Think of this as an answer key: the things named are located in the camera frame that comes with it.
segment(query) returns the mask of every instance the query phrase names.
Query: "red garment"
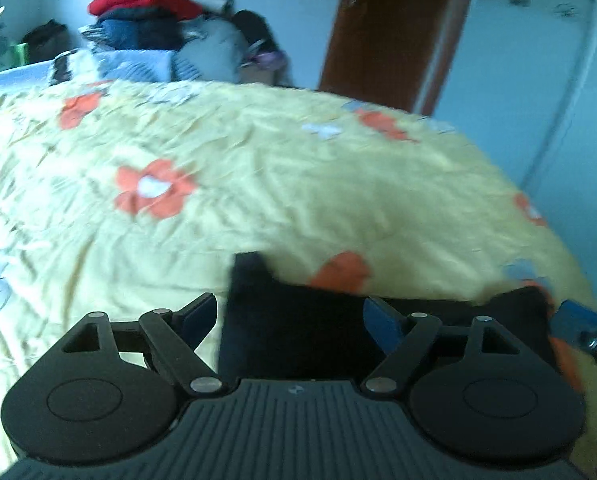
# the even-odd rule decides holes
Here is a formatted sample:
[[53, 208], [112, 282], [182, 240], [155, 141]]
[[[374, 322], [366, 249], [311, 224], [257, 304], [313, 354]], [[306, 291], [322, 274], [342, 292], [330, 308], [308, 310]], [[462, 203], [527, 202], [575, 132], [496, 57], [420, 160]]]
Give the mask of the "red garment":
[[179, 20], [193, 20], [202, 12], [201, 6], [190, 0], [94, 0], [87, 10], [101, 16], [108, 10], [128, 7], [162, 7], [171, 10]]

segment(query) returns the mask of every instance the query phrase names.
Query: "wooden door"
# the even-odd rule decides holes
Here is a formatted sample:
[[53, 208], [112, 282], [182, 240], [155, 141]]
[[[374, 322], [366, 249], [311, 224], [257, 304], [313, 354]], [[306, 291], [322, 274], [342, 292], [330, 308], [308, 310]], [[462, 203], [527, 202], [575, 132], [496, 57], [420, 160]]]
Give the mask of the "wooden door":
[[470, 0], [341, 0], [320, 89], [431, 114]]

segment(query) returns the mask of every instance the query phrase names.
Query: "yellow blanket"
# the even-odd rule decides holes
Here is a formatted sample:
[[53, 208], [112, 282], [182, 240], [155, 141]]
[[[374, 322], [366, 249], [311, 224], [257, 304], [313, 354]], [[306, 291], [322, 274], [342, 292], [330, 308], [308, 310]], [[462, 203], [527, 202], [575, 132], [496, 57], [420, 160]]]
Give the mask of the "yellow blanket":
[[[543, 280], [594, 305], [576, 262], [466, 137], [328, 94], [66, 83], [0, 95], [0, 403], [87, 312], [131, 320], [205, 291], [235, 253], [307, 283], [343, 251], [364, 293], [483, 301]], [[220, 323], [199, 349], [213, 365]], [[597, 457], [597, 368], [581, 357]], [[0, 472], [15, 460], [0, 425]]]

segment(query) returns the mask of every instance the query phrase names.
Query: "metal screw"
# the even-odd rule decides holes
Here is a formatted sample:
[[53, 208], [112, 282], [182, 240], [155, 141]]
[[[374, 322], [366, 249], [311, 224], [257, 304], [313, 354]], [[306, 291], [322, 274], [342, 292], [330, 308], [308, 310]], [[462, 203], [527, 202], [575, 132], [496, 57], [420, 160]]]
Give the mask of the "metal screw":
[[198, 394], [215, 394], [223, 387], [216, 377], [198, 377], [190, 383], [190, 388]]
[[389, 394], [395, 391], [399, 385], [389, 377], [373, 377], [365, 382], [365, 387], [375, 394]]

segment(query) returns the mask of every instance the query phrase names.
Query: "gray ribbed plate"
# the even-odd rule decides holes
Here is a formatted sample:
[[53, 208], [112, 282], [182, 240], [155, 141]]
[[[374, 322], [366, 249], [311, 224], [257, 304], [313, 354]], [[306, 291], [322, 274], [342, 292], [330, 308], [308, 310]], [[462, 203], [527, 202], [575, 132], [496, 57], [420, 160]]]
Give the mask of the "gray ribbed plate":
[[161, 442], [103, 466], [60, 468], [24, 459], [5, 480], [584, 480], [568, 462], [503, 472], [431, 446], [394, 402], [351, 383], [242, 381], [233, 394], [196, 400]]

